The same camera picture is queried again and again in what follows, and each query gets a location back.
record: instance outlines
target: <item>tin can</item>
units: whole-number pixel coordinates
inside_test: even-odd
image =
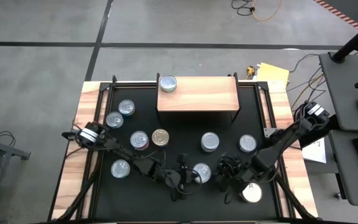
[[[153,132],[152,140],[156,146],[166,146],[169,141],[169,134],[164,129],[157,129]]]
[[[256,148],[256,140],[251,135],[245,134],[239,140],[239,147],[243,152],[252,152]]]
[[[259,184],[249,183],[248,186],[241,192],[242,199],[249,203],[256,203],[262,198],[262,189]]]
[[[149,146],[149,138],[143,131],[136,131],[131,135],[131,145],[134,149],[143,151]]]
[[[118,112],[111,112],[106,117],[106,124],[110,128],[119,128],[124,124],[124,118]]]
[[[203,137],[201,137],[201,147],[206,152],[213,152],[219,145],[219,137],[215,133],[205,133]]]
[[[160,87],[162,91],[171,93],[177,89],[177,79],[170,75],[164,76],[160,79]]]
[[[197,163],[194,166],[193,170],[196,171],[200,175],[202,184],[207,183],[207,181],[211,178],[211,174],[212,174],[211,169],[205,163],[202,163],[202,162]],[[200,183],[200,178],[196,177],[196,178],[194,178],[194,181],[197,183]]]
[[[111,166],[111,174],[115,178],[124,178],[130,171],[131,167],[124,159],[116,160]]]
[[[118,104],[118,111],[123,116],[130,116],[135,112],[135,103],[132,100],[122,100]]]

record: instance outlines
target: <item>metal bracket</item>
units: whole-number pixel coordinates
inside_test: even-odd
[[[267,84],[267,82],[257,82],[258,86],[261,87],[263,90],[268,91],[269,90],[269,85]]]
[[[270,138],[272,134],[275,134],[278,128],[264,128],[265,138]]]
[[[112,83],[111,86],[114,88],[117,86],[117,78],[115,75],[112,76]]]
[[[111,83],[100,83],[99,91],[107,90]]]

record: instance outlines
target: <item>black metal stand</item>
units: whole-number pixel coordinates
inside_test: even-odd
[[[20,149],[16,149],[11,146],[7,146],[0,143],[0,151],[4,151],[6,153],[11,153],[13,156],[19,156],[23,160],[28,160],[30,158],[31,152],[25,152]]]
[[[345,57],[356,48],[358,48],[358,34],[356,34],[348,43],[332,55],[331,58],[334,62],[341,63],[345,60]]]
[[[240,100],[240,92],[239,92],[239,79],[238,79],[238,76],[237,76],[237,72],[234,72],[233,77],[236,80],[236,90],[237,90],[237,97],[238,97],[238,100],[239,100],[239,109],[237,110],[236,115],[234,115],[233,119],[231,120],[231,123],[234,123],[234,121],[237,118],[237,115],[240,113],[240,110],[241,110],[241,100]]]

